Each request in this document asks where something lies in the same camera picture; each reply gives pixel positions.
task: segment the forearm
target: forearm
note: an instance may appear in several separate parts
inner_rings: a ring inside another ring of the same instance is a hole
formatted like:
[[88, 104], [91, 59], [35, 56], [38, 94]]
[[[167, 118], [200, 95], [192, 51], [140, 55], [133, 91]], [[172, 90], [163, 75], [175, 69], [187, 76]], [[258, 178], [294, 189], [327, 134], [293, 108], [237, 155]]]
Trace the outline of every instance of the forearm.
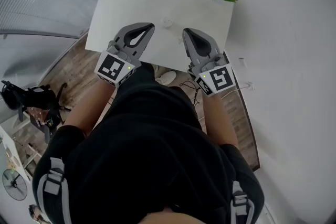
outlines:
[[114, 90], [114, 86], [99, 80], [69, 113], [64, 125], [76, 126], [88, 136]]
[[238, 148], [237, 136], [221, 97], [203, 94], [203, 109], [207, 135], [218, 145], [230, 144]]

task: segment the shoe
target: shoe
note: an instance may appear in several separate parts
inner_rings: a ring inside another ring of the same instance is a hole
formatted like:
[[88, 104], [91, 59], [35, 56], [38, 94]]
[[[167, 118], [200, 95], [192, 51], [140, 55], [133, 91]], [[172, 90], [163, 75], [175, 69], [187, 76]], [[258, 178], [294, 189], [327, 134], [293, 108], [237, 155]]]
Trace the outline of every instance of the shoe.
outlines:
[[167, 86], [168, 84], [172, 83], [174, 79], [176, 78], [177, 74], [175, 71], [169, 71], [159, 78], [157, 78], [155, 81], [158, 82], [161, 85]]

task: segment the backpack strap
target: backpack strap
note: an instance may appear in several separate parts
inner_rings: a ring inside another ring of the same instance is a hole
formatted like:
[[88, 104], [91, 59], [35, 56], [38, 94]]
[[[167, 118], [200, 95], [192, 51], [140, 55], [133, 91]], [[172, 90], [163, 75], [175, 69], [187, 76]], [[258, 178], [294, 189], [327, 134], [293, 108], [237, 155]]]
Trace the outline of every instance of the backpack strap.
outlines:
[[69, 209], [69, 188], [68, 182], [64, 178], [64, 163], [61, 159], [50, 158], [51, 169], [47, 174], [41, 177], [37, 188], [38, 204], [43, 213], [48, 215], [44, 206], [44, 193], [52, 194], [49, 198], [56, 199], [61, 195], [63, 223], [71, 224], [70, 209]]
[[231, 207], [231, 224], [251, 224], [254, 214], [254, 204], [243, 192], [238, 181], [233, 181], [233, 199]]

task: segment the cable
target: cable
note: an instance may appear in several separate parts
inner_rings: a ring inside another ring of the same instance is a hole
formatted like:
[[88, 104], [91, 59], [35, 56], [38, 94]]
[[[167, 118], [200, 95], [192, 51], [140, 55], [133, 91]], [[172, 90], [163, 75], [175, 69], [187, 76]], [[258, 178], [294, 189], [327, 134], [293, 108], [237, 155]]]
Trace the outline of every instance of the cable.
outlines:
[[245, 88], [250, 88], [250, 86], [246, 86], [246, 87], [242, 87], [242, 88], [238, 88], [238, 89], [236, 89], [236, 90], [233, 90], [233, 91], [227, 93], [226, 95], [224, 95], [224, 96], [221, 98], [221, 100], [222, 100], [224, 97], [228, 96], [230, 93], [237, 92], [237, 91], [239, 91], [239, 90], [241, 90], [241, 89], [245, 89]]
[[200, 103], [200, 102], [198, 102], [198, 100], [196, 99], [197, 94], [198, 94], [198, 91], [200, 90], [200, 88], [197, 88], [197, 87], [195, 86], [195, 84], [192, 83], [192, 82], [189, 81], [189, 80], [186, 80], [185, 82], [181, 83], [181, 84], [180, 84], [180, 87], [181, 87], [181, 86], [187, 86], [187, 87], [189, 87], [189, 88], [191, 88], [191, 89], [193, 89], [193, 90], [196, 90], [196, 91], [195, 91], [195, 97], [194, 97], [193, 106], [194, 106], [194, 107], [197, 106], [197, 105]]

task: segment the white table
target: white table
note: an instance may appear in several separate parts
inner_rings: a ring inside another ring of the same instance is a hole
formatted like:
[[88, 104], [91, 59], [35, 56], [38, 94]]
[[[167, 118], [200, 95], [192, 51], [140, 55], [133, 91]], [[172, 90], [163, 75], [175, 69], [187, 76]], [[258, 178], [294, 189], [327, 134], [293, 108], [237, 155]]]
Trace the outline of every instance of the white table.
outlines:
[[[124, 26], [149, 22], [154, 35], [140, 60], [186, 71], [190, 63], [182, 40], [186, 27], [212, 36], [224, 50], [233, 3], [223, 0], [98, 0], [86, 49], [102, 52]], [[162, 26], [163, 18], [173, 22]]]

